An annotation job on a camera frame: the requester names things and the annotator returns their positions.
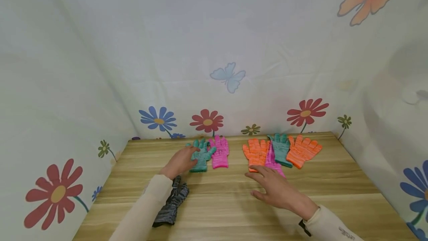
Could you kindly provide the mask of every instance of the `orange glove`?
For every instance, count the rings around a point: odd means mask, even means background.
[[[266,156],[268,154],[270,141],[261,140],[259,144],[258,139],[249,139],[248,144],[250,148],[246,145],[242,145],[243,153],[245,157],[248,159],[248,166],[251,165],[265,165]]]
[[[312,159],[322,149],[316,140],[311,141],[309,138],[303,140],[302,135],[297,136],[296,142],[292,136],[288,136],[288,140],[290,140],[290,151],[287,154],[287,160],[298,169],[301,169],[305,161]]]

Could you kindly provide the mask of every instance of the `green glove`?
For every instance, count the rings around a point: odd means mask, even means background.
[[[216,147],[211,147],[209,151],[207,151],[207,145],[209,142],[205,142],[205,139],[201,139],[199,142],[195,140],[193,142],[194,147],[198,147],[201,149],[199,152],[196,151],[192,154],[192,160],[197,159],[198,163],[194,166],[190,172],[206,172],[207,171],[207,161],[211,159],[213,153],[217,150]]]
[[[290,150],[290,141],[287,138],[287,134],[279,135],[278,133],[275,133],[274,137],[268,135],[268,138],[272,143],[275,162],[285,167],[293,167],[293,164],[286,160],[288,151]]]

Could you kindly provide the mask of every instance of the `person's left hand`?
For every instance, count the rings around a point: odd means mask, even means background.
[[[169,179],[173,180],[181,173],[189,171],[198,162],[197,159],[191,160],[192,154],[195,151],[200,151],[200,149],[198,147],[194,147],[193,145],[180,149],[172,156],[165,167],[160,170],[159,174],[165,175]]]

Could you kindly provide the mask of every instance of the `gray glove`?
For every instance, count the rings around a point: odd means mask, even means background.
[[[153,227],[159,227],[163,224],[174,225],[177,218],[177,209],[189,194],[189,188],[186,183],[180,185],[181,176],[175,177],[172,182],[172,191],[166,204],[161,208],[160,212],[153,222]]]

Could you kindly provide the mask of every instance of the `beige sleeve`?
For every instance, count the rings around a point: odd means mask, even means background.
[[[143,195],[122,219],[110,241],[146,241],[156,215],[171,194],[172,181],[155,175]]]
[[[319,241],[363,241],[358,235],[351,232],[334,213],[322,205],[309,221],[304,221],[304,224]]]

